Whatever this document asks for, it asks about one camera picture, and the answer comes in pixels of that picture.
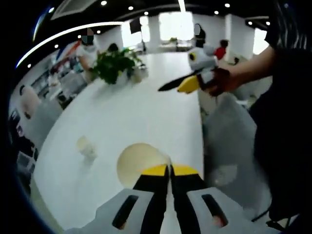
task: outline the hand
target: hand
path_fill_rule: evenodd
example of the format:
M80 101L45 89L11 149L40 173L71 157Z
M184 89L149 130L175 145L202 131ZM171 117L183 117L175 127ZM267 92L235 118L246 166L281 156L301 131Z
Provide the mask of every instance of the hand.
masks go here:
M241 83L233 73L233 67L216 68L213 70L214 78L207 83L206 93L217 97L224 92L237 89Z

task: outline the round table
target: round table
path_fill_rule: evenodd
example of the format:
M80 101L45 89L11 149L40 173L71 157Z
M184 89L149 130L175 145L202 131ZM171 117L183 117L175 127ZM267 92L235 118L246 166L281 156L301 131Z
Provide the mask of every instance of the round table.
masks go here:
M147 78L123 86L95 80L66 108L43 144L33 179L64 230L92 221L97 208L123 189L117 159L131 144L150 144L203 176L197 92L157 91L191 72L187 53L146 55L142 60ZM98 157L91 166L76 148L82 135L96 145Z

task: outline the red shirt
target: red shirt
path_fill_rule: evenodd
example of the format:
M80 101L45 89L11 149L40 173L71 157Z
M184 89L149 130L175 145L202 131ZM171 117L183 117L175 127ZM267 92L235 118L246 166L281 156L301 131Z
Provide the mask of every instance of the red shirt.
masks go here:
M226 53L226 50L223 47L219 47L215 50L214 55L218 58L218 60L221 60Z

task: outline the green leaves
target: green leaves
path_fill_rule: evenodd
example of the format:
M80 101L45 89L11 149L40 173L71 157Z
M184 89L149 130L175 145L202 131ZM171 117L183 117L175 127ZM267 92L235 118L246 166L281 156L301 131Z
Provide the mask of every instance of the green leaves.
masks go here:
M131 73L136 66L136 62L141 62L141 60L129 49L113 52L106 51L97 57L92 73L108 84L116 84L120 72L128 70L128 74Z

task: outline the window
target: window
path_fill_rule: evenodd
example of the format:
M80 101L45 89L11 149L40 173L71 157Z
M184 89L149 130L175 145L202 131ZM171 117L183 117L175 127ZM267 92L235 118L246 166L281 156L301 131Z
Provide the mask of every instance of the window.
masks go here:
M264 40L266 35L266 31L260 30L258 28L255 29L253 41L253 53L255 55L260 54L269 46L269 44Z
M161 13L159 30L161 40L191 40L194 37L193 15L191 12Z
M130 31L130 21L125 22L121 26L121 36L123 41L123 47L132 47L142 42L149 42L151 39L150 28L148 25L148 17L140 17L141 32L136 32L131 34Z

